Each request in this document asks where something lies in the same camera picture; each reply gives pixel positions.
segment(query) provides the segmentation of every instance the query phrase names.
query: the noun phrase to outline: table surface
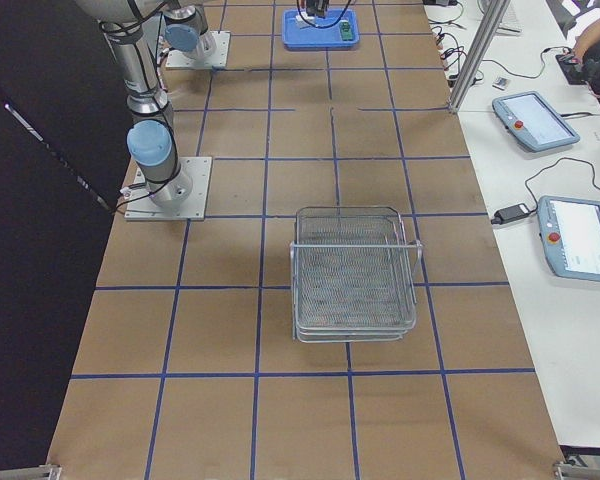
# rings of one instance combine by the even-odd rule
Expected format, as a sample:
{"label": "table surface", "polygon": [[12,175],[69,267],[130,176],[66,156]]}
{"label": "table surface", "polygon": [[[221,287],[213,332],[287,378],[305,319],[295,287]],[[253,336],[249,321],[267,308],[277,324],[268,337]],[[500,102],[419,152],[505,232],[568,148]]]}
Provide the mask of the table surface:
{"label": "table surface", "polygon": [[[533,75],[540,69],[540,51],[566,41],[544,2],[511,3],[523,34],[496,36],[485,58],[498,60],[513,72]],[[428,7],[427,13],[445,20],[457,16],[458,10]],[[466,30],[453,26],[444,30],[468,46],[480,17],[477,3],[468,1],[458,20]],[[445,40],[445,47],[451,43]],[[545,55],[547,67],[537,79],[511,77],[497,65],[483,63],[484,82],[472,87],[461,105],[458,116],[490,214],[522,202],[532,206],[525,179],[561,157],[593,163],[600,185],[600,107],[586,86],[567,84],[553,58],[555,53]],[[512,79],[506,92],[491,86],[498,75]],[[536,154],[518,146],[493,113],[491,100],[528,90],[540,92],[559,113],[597,114],[568,120],[581,136],[578,144]],[[590,179],[587,165],[563,161],[533,180],[531,187],[537,197],[600,201],[600,192]],[[554,276],[544,260],[538,231],[536,217],[494,228],[558,441],[600,448],[600,283]]]}

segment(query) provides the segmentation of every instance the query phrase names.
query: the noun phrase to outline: wire basket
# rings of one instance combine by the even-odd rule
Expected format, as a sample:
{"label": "wire basket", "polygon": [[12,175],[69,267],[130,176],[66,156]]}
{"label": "wire basket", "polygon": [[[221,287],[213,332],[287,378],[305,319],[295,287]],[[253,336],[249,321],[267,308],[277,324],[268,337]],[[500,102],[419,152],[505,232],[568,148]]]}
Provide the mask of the wire basket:
{"label": "wire basket", "polygon": [[415,291],[398,212],[389,207],[309,207],[291,244],[294,337],[396,340],[415,326]]}

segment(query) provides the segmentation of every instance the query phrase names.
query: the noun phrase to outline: blue tray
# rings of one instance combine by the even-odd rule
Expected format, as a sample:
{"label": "blue tray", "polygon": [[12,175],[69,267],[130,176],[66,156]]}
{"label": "blue tray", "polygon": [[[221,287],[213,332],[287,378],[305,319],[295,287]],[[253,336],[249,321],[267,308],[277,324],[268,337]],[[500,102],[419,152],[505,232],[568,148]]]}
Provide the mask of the blue tray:
{"label": "blue tray", "polygon": [[[341,13],[341,8],[328,10],[326,18],[316,17],[316,25],[329,25],[336,21]],[[351,9],[348,9],[342,17],[342,20],[349,21],[353,33],[353,39],[347,41],[340,38],[340,27],[338,25],[331,28],[313,28],[308,25],[305,28],[298,28],[296,26],[297,14],[297,9],[286,10],[282,17],[282,42],[289,49],[352,48],[360,40],[356,13]]]}

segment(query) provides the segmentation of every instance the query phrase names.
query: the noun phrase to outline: robotic arm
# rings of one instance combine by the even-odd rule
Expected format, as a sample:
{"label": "robotic arm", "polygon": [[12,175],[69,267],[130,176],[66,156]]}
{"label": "robotic arm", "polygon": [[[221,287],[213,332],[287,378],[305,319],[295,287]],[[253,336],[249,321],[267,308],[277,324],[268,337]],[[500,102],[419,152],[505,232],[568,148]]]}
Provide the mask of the robotic arm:
{"label": "robotic arm", "polygon": [[142,30],[146,20],[162,12],[166,23],[165,39],[173,48],[194,59],[211,55],[215,51],[215,41],[208,31],[200,1],[196,2],[198,5],[179,0],[75,1],[98,20],[100,30],[122,70],[128,94],[127,106],[134,121],[127,144],[144,177],[142,195],[136,195],[131,201],[146,198],[142,208],[146,210],[148,204],[152,211],[147,213],[155,219],[201,218],[204,203],[202,213],[199,205],[190,208],[196,211],[193,214],[181,207],[194,189],[199,196],[204,190],[206,202],[209,176],[203,175],[206,176],[205,185],[196,185],[199,182],[195,181],[188,167],[183,168],[173,133],[173,107],[160,86],[156,59]]}

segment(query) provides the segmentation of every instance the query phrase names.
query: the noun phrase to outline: tablet device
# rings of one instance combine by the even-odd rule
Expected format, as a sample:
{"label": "tablet device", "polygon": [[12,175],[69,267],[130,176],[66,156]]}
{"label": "tablet device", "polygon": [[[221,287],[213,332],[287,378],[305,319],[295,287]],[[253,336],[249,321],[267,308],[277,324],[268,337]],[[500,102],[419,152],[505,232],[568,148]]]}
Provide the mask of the tablet device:
{"label": "tablet device", "polygon": [[538,221],[545,257],[557,276],[600,282],[600,202],[541,197]]}
{"label": "tablet device", "polygon": [[527,150],[541,152],[570,145],[580,136],[538,92],[524,92],[492,101],[504,126]]}

